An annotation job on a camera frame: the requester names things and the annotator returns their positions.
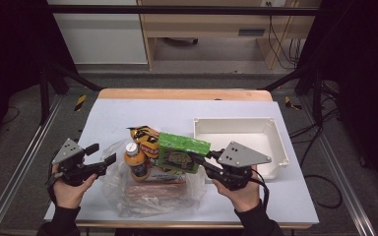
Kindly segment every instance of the white cabinet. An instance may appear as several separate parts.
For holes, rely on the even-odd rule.
[[[50,5],[136,5],[135,0],[48,0]],[[147,64],[138,14],[54,14],[75,64]]]

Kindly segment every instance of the white plastic tray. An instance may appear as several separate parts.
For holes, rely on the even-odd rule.
[[[289,164],[278,127],[273,118],[195,118],[194,139],[211,143],[211,150],[236,141],[270,156],[272,162],[257,166],[265,179],[274,179]],[[214,159],[208,161],[220,166]]]

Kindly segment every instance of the table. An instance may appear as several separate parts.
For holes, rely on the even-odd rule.
[[[89,115],[79,145],[99,143],[100,150],[86,158],[98,162],[102,151],[129,138],[130,126],[161,127],[164,132],[193,136],[194,117],[273,117],[279,127],[290,164],[268,180],[268,215],[283,228],[308,228],[319,222],[278,104],[267,91],[244,89],[128,89],[107,88],[100,92]],[[207,184],[207,193],[196,208],[145,218],[119,217],[114,206],[100,193],[95,181],[85,194],[77,224],[109,228],[239,228],[230,201]],[[54,213],[51,205],[44,219]]]
[[[273,7],[318,8],[320,0],[270,1]],[[140,6],[236,6],[265,7],[264,0],[138,0]],[[313,16],[273,16],[270,30],[269,16],[224,15],[153,15],[141,14],[143,38],[149,67],[152,69],[157,39],[162,37],[229,37],[256,38],[268,69],[274,69],[285,39],[306,39],[314,21]]]

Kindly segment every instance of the hand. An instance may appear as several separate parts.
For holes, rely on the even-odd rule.
[[[257,170],[257,165],[252,165],[251,168]],[[251,177],[258,179],[254,171]],[[236,191],[230,191],[218,180],[214,179],[213,183],[217,186],[218,193],[229,198],[238,212],[250,210],[260,203],[260,185],[254,182],[249,181],[243,189]]]
[[[57,173],[58,165],[52,167],[52,173]],[[57,199],[57,205],[65,208],[77,208],[82,201],[85,191],[94,183],[97,175],[91,175],[82,185],[70,186],[61,179],[53,185],[54,195]]]

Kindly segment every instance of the white table surface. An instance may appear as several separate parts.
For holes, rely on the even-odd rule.
[[[98,143],[98,152],[86,157],[86,164],[99,162],[102,151],[112,144],[130,138],[127,127],[148,125],[162,132],[193,137],[194,118],[246,118],[272,117],[281,133],[289,158],[289,165],[282,168],[273,180],[267,180],[270,199],[269,217],[281,226],[309,227],[319,222],[302,172],[294,153],[276,102],[230,100],[160,100],[160,99],[97,99],[89,115],[79,145],[83,148]],[[207,184],[207,193],[199,206],[180,212],[160,214],[144,218],[118,216],[115,206],[109,204],[101,193],[99,180],[86,192],[77,223],[84,225],[115,225],[115,223],[165,223],[240,225],[230,201],[217,193],[213,184]],[[45,215],[51,220],[54,205]]]

